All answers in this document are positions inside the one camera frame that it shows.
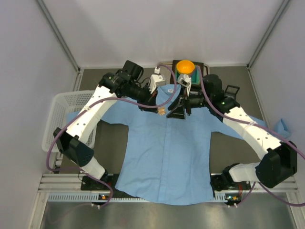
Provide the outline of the red orange brooch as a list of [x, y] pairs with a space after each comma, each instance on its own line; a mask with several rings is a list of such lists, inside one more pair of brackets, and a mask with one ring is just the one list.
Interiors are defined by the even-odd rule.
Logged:
[[166, 110], [164, 107], [159, 107], [158, 108], [158, 115], [165, 115], [166, 114]]

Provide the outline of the light blue button shirt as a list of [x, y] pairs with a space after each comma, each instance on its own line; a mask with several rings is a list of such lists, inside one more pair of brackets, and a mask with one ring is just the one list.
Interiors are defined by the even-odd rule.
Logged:
[[109, 124], [128, 126], [125, 158], [116, 189], [133, 197], [168, 205], [191, 205], [213, 199], [209, 160], [213, 132], [244, 139], [213, 116], [196, 108], [189, 118], [171, 119], [136, 108], [133, 99], [113, 101], [102, 116]]

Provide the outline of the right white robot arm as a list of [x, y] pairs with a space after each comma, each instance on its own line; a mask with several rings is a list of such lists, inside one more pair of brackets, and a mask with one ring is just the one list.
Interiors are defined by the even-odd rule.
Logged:
[[179, 74], [179, 95], [170, 105], [169, 118], [185, 119], [192, 109], [207, 107], [220, 122], [233, 129], [254, 150], [258, 163], [235, 163], [226, 167], [217, 180], [217, 190], [239, 182], [259, 182], [274, 188], [297, 172], [296, 146], [277, 137], [266, 127], [256, 123], [235, 100], [222, 89], [222, 81], [215, 74], [198, 77], [193, 83], [189, 74]]

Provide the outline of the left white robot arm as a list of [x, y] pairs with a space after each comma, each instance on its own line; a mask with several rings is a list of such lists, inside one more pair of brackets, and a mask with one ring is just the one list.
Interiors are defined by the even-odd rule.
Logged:
[[79, 112], [79, 117], [68, 127], [54, 131], [56, 145], [60, 153], [97, 180], [105, 181], [106, 169], [94, 157], [94, 151], [86, 145], [89, 136], [107, 110], [119, 98], [129, 97], [143, 109], [157, 112], [157, 80], [162, 80], [160, 69], [155, 68], [149, 83], [142, 86], [138, 79], [143, 68], [134, 62], [126, 61], [123, 68], [115, 73], [106, 73], [97, 85], [92, 97]]

